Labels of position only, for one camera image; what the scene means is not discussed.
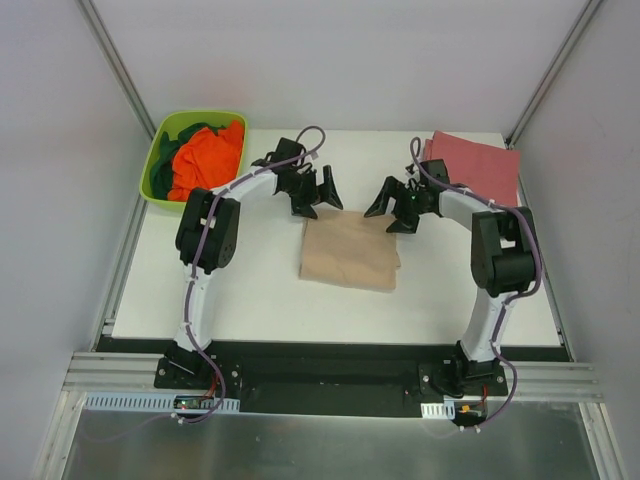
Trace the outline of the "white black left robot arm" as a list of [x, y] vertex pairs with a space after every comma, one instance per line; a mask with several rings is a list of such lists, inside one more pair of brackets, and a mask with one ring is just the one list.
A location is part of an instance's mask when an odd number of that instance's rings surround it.
[[167, 388], [175, 383], [204, 389], [220, 380], [221, 375], [206, 353], [212, 342], [208, 316], [219, 295], [222, 270], [236, 252], [243, 203], [284, 193], [290, 199], [291, 215], [306, 219], [318, 217], [318, 204], [343, 208], [329, 165], [322, 167], [322, 181], [317, 181], [313, 160], [318, 150], [281, 138], [275, 150], [254, 161], [238, 179], [213, 189], [197, 187], [191, 192], [175, 239], [185, 274], [181, 320], [158, 363], [157, 387]]

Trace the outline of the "beige t shirt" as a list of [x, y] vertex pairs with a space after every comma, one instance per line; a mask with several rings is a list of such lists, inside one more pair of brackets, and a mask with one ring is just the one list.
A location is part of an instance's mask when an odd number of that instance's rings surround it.
[[319, 210], [303, 228], [299, 278], [345, 288], [391, 292], [401, 267], [389, 215]]

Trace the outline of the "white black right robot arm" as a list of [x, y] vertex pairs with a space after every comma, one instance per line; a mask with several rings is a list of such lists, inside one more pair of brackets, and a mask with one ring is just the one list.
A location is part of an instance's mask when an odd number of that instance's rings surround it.
[[430, 376], [437, 392], [461, 398], [501, 373], [501, 340], [511, 308], [540, 288], [542, 264], [531, 211], [487, 200], [449, 182], [442, 159], [408, 168], [405, 182], [389, 176], [366, 218], [389, 212], [389, 233], [414, 234], [420, 217], [432, 213], [471, 233], [470, 270], [477, 287], [471, 318], [453, 357]]

